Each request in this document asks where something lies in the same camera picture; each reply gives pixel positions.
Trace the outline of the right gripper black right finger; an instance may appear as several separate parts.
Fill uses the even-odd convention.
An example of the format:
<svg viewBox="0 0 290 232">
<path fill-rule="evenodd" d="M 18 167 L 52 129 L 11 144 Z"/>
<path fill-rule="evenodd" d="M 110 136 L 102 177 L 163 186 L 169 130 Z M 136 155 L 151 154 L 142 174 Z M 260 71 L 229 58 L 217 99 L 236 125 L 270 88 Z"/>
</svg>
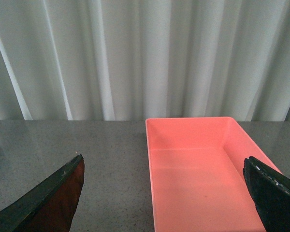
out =
<svg viewBox="0 0 290 232">
<path fill-rule="evenodd" d="M 251 156 L 243 176 L 267 232 L 290 232 L 290 179 Z"/>
</svg>

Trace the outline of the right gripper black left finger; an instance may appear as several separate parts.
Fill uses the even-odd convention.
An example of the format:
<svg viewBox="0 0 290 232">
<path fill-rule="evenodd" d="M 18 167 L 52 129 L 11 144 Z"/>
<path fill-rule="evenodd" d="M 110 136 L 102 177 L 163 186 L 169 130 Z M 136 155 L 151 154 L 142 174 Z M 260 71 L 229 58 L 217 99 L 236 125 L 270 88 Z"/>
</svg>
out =
<svg viewBox="0 0 290 232">
<path fill-rule="evenodd" d="M 68 232 L 84 184 L 77 155 L 10 206 L 0 211 L 0 232 Z"/>
</svg>

